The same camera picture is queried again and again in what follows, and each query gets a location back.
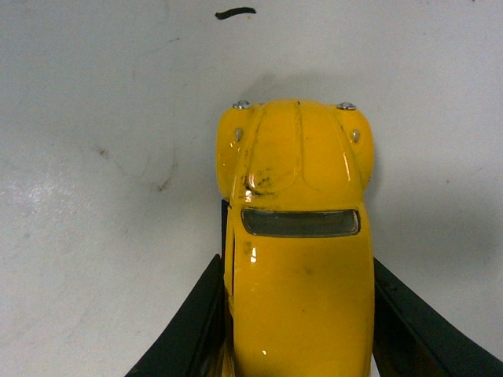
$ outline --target toy car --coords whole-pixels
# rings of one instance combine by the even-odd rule
[[[369,123],[350,103],[240,101],[218,127],[229,202],[222,375],[367,376],[374,276]]]

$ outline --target scratch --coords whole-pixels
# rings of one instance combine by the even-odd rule
[[[141,172],[141,175],[140,175],[140,177],[138,177],[138,179],[142,179],[143,178],[143,176],[147,172],[147,168],[149,167],[149,164],[150,164],[150,153],[147,155],[147,163],[145,164],[145,168]]]
[[[170,183],[173,180],[176,170],[178,168],[178,161],[176,160],[176,153],[175,150],[173,150],[173,162],[171,163],[171,171],[170,175],[167,177],[167,180],[164,181],[161,185],[157,186],[157,191],[158,192],[163,192],[167,190],[170,187]]]

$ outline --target black mark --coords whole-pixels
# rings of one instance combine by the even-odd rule
[[[100,148],[100,150],[98,151],[98,153],[104,159],[107,159],[110,156],[110,154],[108,153],[108,151],[105,148]]]
[[[254,10],[253,8],[248,8],[248,7],[244,6],[242,8],[234,8],[234,9],[226,10],[225,12],[215,13],[215,17],[217,17],[219,20],[225,20],[226,18],[236,16],[237,14],[243,14],[243,13],[256,14],[257,11]]]

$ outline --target white background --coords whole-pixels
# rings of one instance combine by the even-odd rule
[[[277,97],[365,113],[376,256],[502,359],[502,19],[483,0],[0,0],[2,375],[130,369],[219,252],[220,114]]]

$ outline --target yellow volkswagen beetle model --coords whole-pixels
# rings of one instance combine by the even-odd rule
[[[240,101],[218,126],[216,165],[229,202],[221,375],[368,376],[373,139],[363,114],[347,102]]]

